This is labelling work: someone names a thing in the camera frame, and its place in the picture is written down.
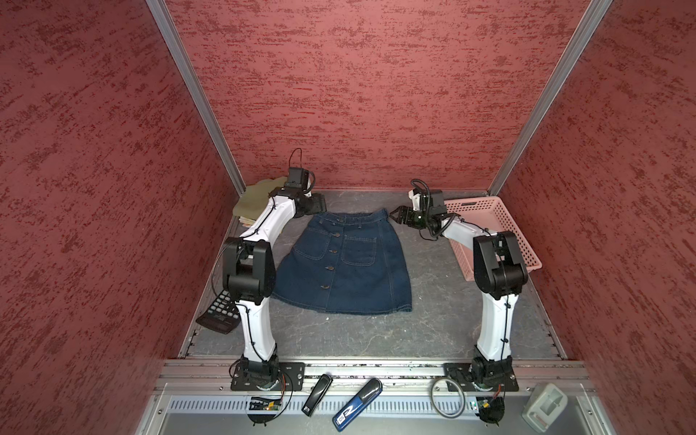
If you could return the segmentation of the dark blue skirt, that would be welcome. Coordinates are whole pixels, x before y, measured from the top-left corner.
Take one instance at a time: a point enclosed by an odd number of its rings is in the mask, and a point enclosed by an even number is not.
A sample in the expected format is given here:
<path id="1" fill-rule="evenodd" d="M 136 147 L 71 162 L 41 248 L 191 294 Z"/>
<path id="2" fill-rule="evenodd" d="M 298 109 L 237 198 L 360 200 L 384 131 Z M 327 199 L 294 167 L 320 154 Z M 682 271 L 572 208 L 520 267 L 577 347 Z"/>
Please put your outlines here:
<path id="1" fill-rule="evenodd" d="M 411 279 L 387 210 L 313 216 L 277 268 L 272 297 L 328 314 L 411 311 Z"/>

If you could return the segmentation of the olive green skirt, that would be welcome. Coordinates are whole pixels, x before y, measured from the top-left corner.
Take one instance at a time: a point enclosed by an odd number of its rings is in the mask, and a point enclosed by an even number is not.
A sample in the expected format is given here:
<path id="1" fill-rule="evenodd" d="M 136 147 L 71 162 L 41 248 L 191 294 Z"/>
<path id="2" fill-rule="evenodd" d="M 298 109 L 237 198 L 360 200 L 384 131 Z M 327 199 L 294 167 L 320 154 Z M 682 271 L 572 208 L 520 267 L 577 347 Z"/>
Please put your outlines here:
<path id="1" fill-rule="evenodd" d="M 262 179 L 256 184 L 247 186 L 245 193 L 233 209 L 234 215 L 240 219 L 256 221 L 268 205 L 269 193 L 275 188 L 282 188 L 286 181 L 287 177 Z"/>

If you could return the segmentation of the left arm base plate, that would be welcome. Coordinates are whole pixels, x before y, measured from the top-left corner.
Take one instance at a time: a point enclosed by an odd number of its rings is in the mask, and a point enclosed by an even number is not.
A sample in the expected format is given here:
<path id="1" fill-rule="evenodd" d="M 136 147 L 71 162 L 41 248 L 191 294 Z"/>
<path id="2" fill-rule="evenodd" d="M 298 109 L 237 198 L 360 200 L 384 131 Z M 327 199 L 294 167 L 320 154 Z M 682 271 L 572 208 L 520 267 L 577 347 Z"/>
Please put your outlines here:
<path id="1" fill-rule="evenodd" d="M 252 372 L 246 362 L 230 368 L 229 389 L 234 392 L 286 392 L 303 388 L 306 365 L 303 362 L 281 362 L 277 374 L 266 376 Z"/>

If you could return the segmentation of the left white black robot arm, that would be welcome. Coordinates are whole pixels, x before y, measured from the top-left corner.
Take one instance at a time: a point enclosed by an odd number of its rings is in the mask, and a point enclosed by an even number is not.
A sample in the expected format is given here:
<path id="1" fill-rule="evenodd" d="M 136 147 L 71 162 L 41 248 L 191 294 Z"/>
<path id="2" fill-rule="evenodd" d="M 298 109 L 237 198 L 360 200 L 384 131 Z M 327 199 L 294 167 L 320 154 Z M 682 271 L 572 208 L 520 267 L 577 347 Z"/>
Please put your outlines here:
<path id="1" fill-rule="evenodd" d="M 222 251 L 222 290 L 240 311 L 244 351 L 239 377 L 261 391 L 282 384 L 283 374 L 272 334 L 269 301 L 277 282 L 273 247 L 292 219 L 326 212 L 320 193 L 275 188 L 255 223 L 226 242 Z"/>

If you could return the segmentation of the floral pastel skirt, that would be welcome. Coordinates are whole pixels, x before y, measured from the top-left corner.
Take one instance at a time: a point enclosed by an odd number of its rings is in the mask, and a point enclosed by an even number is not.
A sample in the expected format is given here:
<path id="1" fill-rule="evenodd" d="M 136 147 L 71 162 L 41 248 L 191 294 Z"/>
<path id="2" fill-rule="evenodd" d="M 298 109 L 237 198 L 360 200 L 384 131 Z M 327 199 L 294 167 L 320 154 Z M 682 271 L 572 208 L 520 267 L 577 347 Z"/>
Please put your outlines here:
<path id="1" fill-rule="evenodd" d="M 239 222 L 242 226 L 250 228 L 255 224 L 255 219 L 248 219 L 247 217 L 240 217 Z"/>

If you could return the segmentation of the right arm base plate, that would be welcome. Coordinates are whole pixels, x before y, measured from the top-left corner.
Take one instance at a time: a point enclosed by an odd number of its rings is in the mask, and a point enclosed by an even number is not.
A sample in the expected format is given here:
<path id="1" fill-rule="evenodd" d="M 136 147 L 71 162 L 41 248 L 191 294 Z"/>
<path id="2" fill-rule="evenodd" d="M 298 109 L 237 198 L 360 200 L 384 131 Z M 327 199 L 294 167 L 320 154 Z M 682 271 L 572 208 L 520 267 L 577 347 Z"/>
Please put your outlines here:
<path id="1" fill-rule="evenodd" d="M 469 362 L 446 362 L 443 365 L 444 375 L 455 380 L 465 393 L 496 393 L 500 383 L 494 384 L 492 388 L 478 387 L 469 378 L 471 374 L 471 364 Z M 518 380 L 513 372 L 507 373 L 502 378 L 502 393 L 518 393 L 520 387 Z"/>

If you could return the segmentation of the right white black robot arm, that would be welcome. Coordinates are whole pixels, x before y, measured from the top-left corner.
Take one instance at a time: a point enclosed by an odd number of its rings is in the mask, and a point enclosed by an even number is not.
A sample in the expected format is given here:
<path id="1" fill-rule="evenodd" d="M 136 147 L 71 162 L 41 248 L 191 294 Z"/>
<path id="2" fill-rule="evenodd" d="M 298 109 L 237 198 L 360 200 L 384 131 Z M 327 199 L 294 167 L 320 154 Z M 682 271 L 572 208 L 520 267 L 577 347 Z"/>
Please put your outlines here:
<path id="1" fill-rule="evenodd" d="M 411 182 L 410 206 L 390 218 L 419 230 L 423 239 L 449 239 L 466 280 L 482 293 L 480 336 L 469 371 L 455 380 L 491 391 L 515 380 L 510 349 L 513 314 L 529 280 L 529 246 L 497 197 L 444 199 L 420 179 Z"/>

